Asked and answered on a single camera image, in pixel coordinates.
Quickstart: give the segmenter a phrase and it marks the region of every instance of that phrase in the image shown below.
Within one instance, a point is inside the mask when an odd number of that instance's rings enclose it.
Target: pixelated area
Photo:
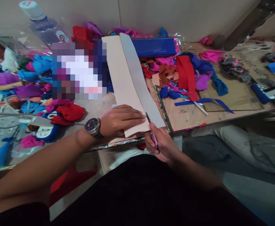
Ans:
[[[52,47],[54,100],[100,100],[106,95],[106,43],[53,43]]]

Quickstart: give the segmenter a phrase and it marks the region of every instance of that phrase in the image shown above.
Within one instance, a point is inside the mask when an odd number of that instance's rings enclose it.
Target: dark cloth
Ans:
[[[130,158],[100,178],[52,225],[265,225],[228,191],[201,191],[151,155]],[[48,225],[45,204],[0,213],[0,225]]]

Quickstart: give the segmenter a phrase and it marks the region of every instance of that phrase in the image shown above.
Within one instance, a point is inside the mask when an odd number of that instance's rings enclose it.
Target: bottle label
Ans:
[[[67,35],[63,31],[57,31],[56,36],[59,38],[61,42],[70,42]]]

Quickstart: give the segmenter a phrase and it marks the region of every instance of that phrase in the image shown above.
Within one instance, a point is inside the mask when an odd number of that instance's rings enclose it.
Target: white wall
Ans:
[[[155,34],[163,26],[170,34],[181,33],[187,41],[199,41],[212,33],[229,35],[260,0],[36,0],[44,12],[59,21],[67,33],[73,25],[95,22],[103,34],[113,26]],[[28,28],[29,19],[19,0],[0,1],[0,34],[23,31],[31,45],[41,45]],[[255,36],[275,35],[275,16]]]

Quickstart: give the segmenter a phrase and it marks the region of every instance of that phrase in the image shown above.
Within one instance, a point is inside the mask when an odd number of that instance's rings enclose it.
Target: hand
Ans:
[[[137,126],[146,121],[141,111],[128,105],[111,108],[101,118],[100,133],[104,137],[121,137],[124,130]]]
[[[146,148],[150,153],[153,153],[159,160],[166,163],[171,163],[176,160],[181,151],[177,148],[175,142],[170,135],[162,128],[157,128],[154,123],[150,123],[150,129],[155,134],[157,139],[157,148],[151,139],[150,132],[145,133]]]

